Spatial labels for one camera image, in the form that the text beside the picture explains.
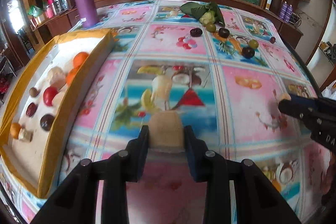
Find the small beige cake piece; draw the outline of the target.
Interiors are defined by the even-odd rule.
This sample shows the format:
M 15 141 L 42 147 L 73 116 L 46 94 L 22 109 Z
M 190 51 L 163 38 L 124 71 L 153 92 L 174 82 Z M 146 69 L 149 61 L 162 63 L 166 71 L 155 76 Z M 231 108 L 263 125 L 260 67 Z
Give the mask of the small beige cake piece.
M 291 96 L 288 93 L 282 93 L 279 97 L 278 97 L 278 101 L 282 101 L 282 100 L 291 100 Z

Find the long beige cake piece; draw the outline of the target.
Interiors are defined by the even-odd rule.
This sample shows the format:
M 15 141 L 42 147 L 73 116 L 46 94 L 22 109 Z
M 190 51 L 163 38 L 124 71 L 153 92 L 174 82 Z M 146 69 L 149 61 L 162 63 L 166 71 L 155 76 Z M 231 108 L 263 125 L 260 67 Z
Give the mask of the long beige cake piece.
M 185 150 L 184 127 L 176 111 L 160 111 L 148 122 L 149 148 L 164 153 L 180 153 Z

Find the dark plum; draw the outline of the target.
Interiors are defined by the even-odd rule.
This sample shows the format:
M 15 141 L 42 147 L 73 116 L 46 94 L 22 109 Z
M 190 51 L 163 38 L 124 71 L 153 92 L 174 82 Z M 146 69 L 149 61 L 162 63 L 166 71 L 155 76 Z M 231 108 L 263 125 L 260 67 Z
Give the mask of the dark plum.
M 226 29 L 226 28 L 221 27 L 218 30 L 218 34 L 219 34 L 219 36 L 221 38 L 225 38 L 226 39 L 226 38 L 228 38 L 230 36 L 230 31 L 228 29 Z
M 45 114 L 40 119 L 41 128 L 46 132 L 50 131 L 54 120 L 55 120 L 55 117 L 52 114 Z
M 255 50 L 251 47 L 243 47 L 241 50 L 241 55 L 246 59 L 251 59 L 255 55 Z

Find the red tomato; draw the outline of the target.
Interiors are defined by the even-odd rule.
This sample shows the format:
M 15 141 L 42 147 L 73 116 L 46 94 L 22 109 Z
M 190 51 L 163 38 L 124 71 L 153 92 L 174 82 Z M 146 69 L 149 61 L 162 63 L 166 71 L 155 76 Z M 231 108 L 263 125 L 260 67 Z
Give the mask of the red tomato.
M 58 90 L 50 86 L 45 89 L 43 93 L 43 102 L 45 103 L 46 106 L 52 106 L 52 100 L 55 98 L 55 96 L 58 94 Z

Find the orange pair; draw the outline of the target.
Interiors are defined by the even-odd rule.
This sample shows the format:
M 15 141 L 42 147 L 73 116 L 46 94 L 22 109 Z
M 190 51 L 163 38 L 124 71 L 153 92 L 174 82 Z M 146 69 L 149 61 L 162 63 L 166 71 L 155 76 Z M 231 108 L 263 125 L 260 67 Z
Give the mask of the orange pair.
M 66 76 L 66 84 L 67 86 L 70 86 L 70 84 L 72 83 L 72 80 L 74 79 L 74 77 L 76 76 L 77 72 L 79 70 L 79 67 L 73 68 L 71 69 L 67 76 Z
M 79 52 L 72 60 L 72 64 L 74 68 L 81 67 L 82 64 L 88 58 L 89 53 L 87 52 Z

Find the dried red date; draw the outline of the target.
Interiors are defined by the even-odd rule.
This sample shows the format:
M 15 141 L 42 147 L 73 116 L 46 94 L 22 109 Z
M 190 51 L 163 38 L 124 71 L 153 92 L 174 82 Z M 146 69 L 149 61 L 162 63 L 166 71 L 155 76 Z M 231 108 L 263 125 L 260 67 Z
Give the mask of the dried red date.
M 37 108 L 38 108 L 38 105 L 35 104 L 34 102 L 31 102 L 26 109 L 26 116 L 32 117 L 36 113 Z

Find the large beige cake chunk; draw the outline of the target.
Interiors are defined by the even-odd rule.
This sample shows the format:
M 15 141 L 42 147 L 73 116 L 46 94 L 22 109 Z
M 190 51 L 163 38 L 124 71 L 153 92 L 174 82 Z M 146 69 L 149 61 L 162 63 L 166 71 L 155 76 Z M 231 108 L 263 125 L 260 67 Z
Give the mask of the large beige cake chunk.
M 53 67 L 47 73 L 47 81 L 50 86 L 60 90 L 66 84 L 66 74 L 60 67 Z

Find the large orange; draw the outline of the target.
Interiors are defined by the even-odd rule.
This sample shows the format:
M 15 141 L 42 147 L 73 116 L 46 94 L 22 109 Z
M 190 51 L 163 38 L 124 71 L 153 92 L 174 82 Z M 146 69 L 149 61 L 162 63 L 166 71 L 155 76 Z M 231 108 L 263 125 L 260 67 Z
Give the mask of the large orange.
M 10 126 L 10 135 L 13 139 L 18 139 L 19 133 L 21 131 L 22 127 L 19 123 L 14 122 Z

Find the small brown kiwi fruit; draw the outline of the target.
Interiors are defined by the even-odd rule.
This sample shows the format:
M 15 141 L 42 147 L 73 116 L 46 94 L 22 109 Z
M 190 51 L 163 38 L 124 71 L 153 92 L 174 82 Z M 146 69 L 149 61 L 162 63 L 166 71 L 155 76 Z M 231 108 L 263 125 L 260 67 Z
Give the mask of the small brown kiwi fruit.
M 29 95 L 30 95 L 31 97 L 33 97 L 33 98 L 36 98 L 36 97 L 39 95 L 39 93 L 40 93 L 40 90 L 38 90 L 38 89 L 35 88 L 35 87 L 32 87 L 32 88 L 30 88 L 30 90 L 29 90 Z

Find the round beige cake piece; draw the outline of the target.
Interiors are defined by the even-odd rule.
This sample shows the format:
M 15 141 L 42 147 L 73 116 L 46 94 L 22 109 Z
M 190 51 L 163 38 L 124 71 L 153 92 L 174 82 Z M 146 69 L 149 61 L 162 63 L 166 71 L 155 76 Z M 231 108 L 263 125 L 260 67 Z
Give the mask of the round beige cake piece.
M 52 106 L 53 107 L 59 107 L 63 98 L 64 98 L 64 96 L 65 96 L 64 91 L 58 92 L 58 94 L 56 94 L 56 96 L 54 96 L 54 98 L 52 99 Z

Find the green plum right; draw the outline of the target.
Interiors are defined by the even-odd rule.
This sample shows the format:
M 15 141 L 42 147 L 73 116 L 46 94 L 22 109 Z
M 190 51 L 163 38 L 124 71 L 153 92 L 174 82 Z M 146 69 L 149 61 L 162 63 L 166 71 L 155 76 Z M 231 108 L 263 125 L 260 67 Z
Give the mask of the green plum right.
M 259 43 L 257 40 L 255 39 L 251 39 L 249 42 L 248 42 L 248 46 L 251 47 L 252 49 L 256 50 L 258 49 L 259 47 Z

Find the green plum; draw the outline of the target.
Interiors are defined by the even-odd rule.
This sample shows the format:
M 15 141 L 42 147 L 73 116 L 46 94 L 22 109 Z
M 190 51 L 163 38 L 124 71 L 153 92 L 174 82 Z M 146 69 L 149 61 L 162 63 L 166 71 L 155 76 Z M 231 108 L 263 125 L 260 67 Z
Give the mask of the green plum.
M 249 42 L 248 42 L 248 46 L 251 47 L 252 49 L 256 50 L 258 49 L 259 47 L 259 43 L 257 40 L 255 39 L 251 39 Z
M 215 26 L 215 24 L 214 24 L 214 23 L 211 23 L 211 22 L 207 23 L 207 24 L 205 25 L 205 28 L 206 28 L 206 30 L 207 30 L 208 32 L 210 32 L 210 33 L 214 33 L 214 32 L 216 32 L 216 30 L 217 30 L 217 27 Z

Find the dark plum back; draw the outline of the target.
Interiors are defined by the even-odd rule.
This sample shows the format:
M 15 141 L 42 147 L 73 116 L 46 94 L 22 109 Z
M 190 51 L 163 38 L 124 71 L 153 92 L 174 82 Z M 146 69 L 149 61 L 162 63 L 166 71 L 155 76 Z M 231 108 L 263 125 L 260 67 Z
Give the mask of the dark plum back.
M 218 34 L 219 34 L 219 36 L 221 38 L 225 38 L 226 39 L 226 38 L 228 38 L 230 36 L 230 31 L 228 29 L 226 29 L 226 28 L 221 27 L 218 30 Z

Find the wooden sideboard counter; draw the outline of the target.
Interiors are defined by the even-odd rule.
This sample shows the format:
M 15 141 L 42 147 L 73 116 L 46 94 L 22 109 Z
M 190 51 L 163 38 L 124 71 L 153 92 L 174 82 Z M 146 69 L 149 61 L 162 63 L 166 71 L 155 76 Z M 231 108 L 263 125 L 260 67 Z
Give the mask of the wooden sideboard counter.
M 77 24 L 79 19 L 76 8 L 67 10 L 51 19 L 44 20 L 37 28 L 33 29 L 33 33 L 39 44 L 46 44 L 54 36 L 68 32 Z

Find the green bag on counter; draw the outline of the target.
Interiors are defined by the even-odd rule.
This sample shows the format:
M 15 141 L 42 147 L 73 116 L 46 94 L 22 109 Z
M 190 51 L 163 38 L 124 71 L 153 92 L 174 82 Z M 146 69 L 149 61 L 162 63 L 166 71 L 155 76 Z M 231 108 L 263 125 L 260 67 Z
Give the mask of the green bag on counter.
M 37 17 L 39 17 L 43 14 L 43 10 L 40 9 L 39 7 L 35 6 L 35 5 L 32 5 L 32 6 L 30 6 L 27 14 L 32 16 L 32 17 L 37 18 Z

